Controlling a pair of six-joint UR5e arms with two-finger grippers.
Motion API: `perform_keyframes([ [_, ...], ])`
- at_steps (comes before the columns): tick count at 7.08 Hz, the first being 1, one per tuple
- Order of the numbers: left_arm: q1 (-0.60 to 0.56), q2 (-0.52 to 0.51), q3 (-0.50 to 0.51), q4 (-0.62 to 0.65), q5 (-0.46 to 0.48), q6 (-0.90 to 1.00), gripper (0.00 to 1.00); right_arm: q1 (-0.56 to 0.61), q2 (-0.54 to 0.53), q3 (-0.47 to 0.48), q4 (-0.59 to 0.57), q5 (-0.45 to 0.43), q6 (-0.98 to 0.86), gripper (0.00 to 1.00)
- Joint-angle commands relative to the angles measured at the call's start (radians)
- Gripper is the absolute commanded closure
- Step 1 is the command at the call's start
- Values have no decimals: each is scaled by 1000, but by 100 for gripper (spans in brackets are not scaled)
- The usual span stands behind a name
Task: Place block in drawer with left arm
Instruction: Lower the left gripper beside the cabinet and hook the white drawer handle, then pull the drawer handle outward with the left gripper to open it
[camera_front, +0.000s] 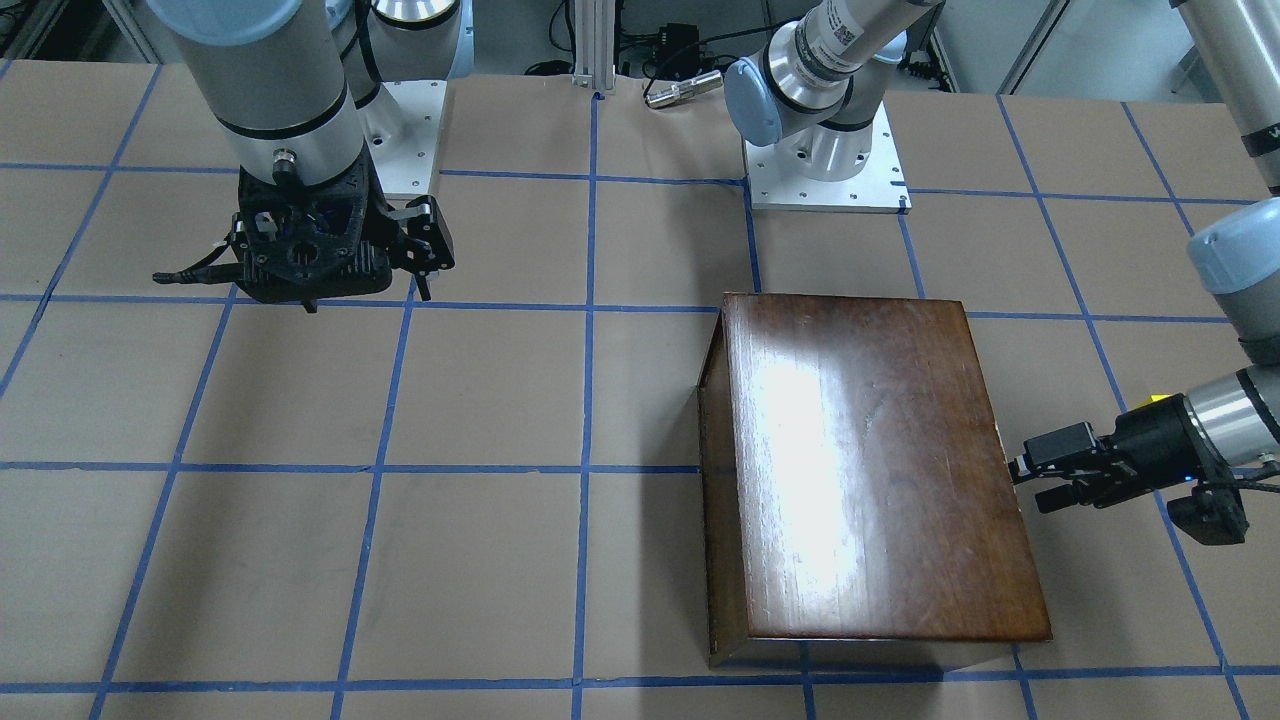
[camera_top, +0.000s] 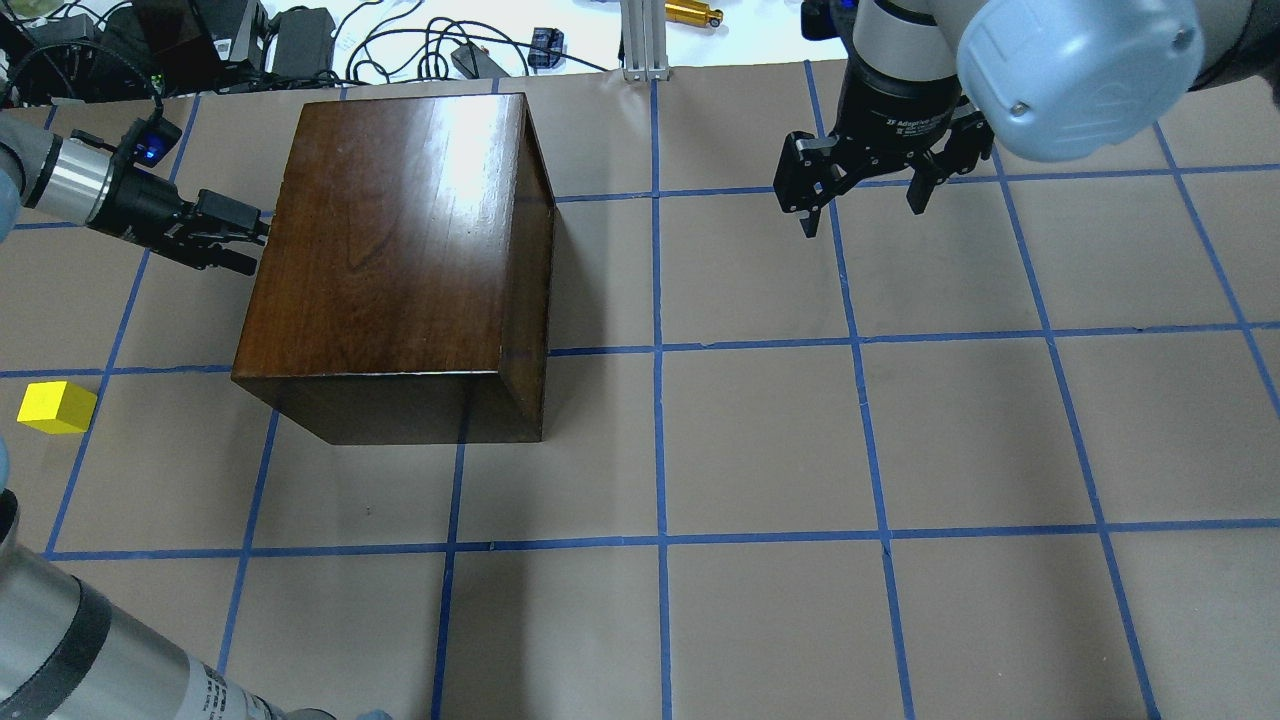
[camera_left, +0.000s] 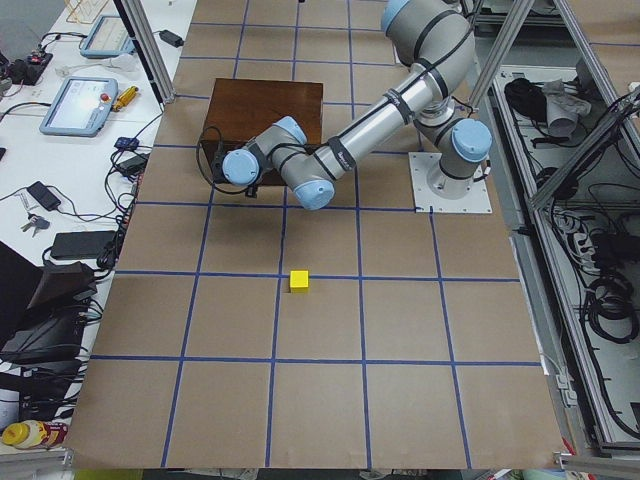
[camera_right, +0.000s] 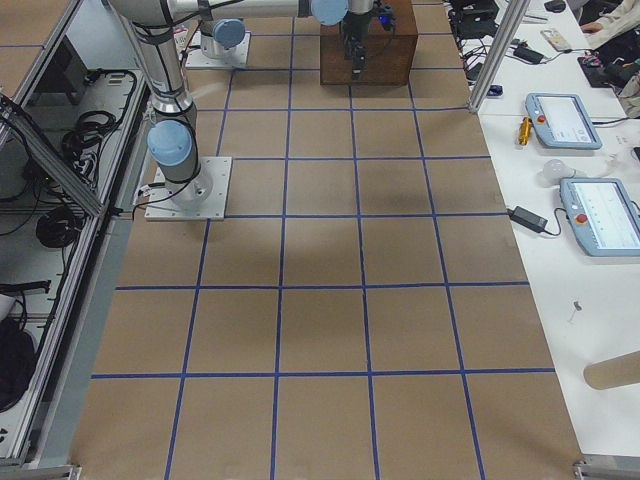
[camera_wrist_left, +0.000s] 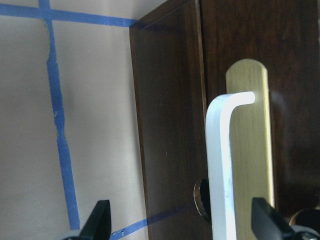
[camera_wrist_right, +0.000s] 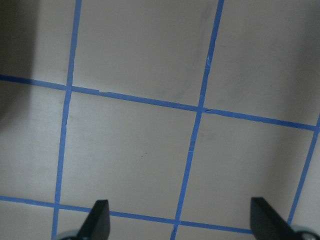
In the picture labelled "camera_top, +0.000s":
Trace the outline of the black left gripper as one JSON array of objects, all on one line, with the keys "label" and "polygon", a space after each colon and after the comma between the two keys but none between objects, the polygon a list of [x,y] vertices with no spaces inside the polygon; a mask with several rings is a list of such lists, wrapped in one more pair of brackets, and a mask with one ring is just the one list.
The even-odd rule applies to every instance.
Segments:
[{"label": "black left gripper", "polygon": [[255,275],[259,260],[210,238],[200,229],[268,229],[262,213],[246,202],[201,190],[196,205],[177,187],[140,168],[124,168],[109,183],[88,228],[147,249],[196,270],[227,269]]}]

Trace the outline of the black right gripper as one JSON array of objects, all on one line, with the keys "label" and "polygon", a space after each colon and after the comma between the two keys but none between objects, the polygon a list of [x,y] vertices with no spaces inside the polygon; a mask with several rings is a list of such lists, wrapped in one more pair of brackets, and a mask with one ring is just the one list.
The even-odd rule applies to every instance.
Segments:
[{"label": "black right gripper", "polygon": [[855,172],[888,174],[896,163],[913,170],[906,200],[922,215],[938,186],[992,156],[995,132],[982,111],[960,113],[965,100],[954,73],[902,79],[849,60],[831,132],[783,138],[773,179],[781,210],[796,214],[804,236],[815,238],[823,209],[850,191]]}]

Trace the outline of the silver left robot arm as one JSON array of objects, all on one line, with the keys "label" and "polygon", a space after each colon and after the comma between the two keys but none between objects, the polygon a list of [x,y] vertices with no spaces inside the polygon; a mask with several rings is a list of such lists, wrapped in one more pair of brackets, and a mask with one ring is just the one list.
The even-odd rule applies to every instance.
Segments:
[{"label": "silver left robot arm", "polygon": [[172,181],[151,172],[180,137],[161,111],[134,120],[118,145],[81,131],[64,138],[3,117],[3,232],[28,208],[197,270],[253,275],[256,258],[229,245],[264,246],[262,213],[211,190],[186,201]]}]

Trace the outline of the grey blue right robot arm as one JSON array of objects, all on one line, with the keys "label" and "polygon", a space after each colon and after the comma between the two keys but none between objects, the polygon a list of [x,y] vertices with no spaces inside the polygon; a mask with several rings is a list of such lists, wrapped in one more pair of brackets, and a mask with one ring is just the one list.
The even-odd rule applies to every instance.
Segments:
[{"label": "grey blue right robot arm", "polygon": [[803,36],[847,53],[828,133],[790,133],[773,179],[813,237],[864,181],[909,170],[908,205],[996,145],[1038,163],[1128,141],[1184,95],[1277,85],[1275,1],[805,1]]}]

